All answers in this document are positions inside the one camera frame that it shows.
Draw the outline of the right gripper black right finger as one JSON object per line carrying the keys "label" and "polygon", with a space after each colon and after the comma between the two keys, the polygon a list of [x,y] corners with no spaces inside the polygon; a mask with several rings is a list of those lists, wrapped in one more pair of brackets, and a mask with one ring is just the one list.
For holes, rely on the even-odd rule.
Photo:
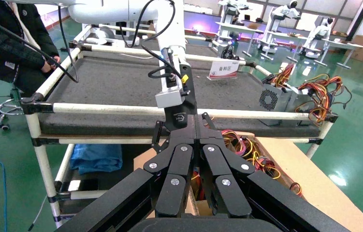
{"label": "right gripper black right finger", "polygon": [[249,218],[252,209],[245,184],[255,168],[225,146],[220,131],[205,127],[202,115],[198,115],[198,146],[201,181],[212,213]]}

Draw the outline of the person's hand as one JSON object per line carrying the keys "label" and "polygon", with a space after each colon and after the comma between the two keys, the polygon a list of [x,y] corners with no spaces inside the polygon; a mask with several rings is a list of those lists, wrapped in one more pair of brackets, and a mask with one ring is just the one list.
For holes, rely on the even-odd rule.
{"label": "person's hand", "polygon": [[[53,59],[56,61],[56,63],[60,63],[60,57],[54,56]],[[52,70],[55,70],[58,66],[56,64],[49,64],[48,61],[45,61],[44,66],[41,68],[41,71],[43,73],[49,73]]]}

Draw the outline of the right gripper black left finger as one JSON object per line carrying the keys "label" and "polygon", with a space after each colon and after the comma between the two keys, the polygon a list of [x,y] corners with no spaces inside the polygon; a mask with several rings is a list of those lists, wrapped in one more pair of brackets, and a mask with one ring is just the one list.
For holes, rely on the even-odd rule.
{"label": "right gripper black left finger", "polygon": [[157,218],[178,218],[187,207],[197,139],[195,115],[188,116],[187,126],[170,133],[168,147],[148,160],[143,169],[156,178],[153,188]]}

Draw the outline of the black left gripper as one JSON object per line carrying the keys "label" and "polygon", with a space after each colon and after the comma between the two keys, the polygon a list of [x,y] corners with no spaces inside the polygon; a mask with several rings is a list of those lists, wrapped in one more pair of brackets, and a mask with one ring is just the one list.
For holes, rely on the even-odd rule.
{"label": "black left gripper", "polygon": [[[154,127],[151,147],[160,153],[169,146],[170,131],[185,128],[188,123],[188,115],[197,114],[197,101],[192,77],[192,69],[187,64],[180,64],[182,75],[187,75],[188,79],[183,84],[183,90],[189,91],[181,105],[164,108],[165,122],[157,121]],[[207,112],[202,114],[204,126],[216,130],[213,118]]]}

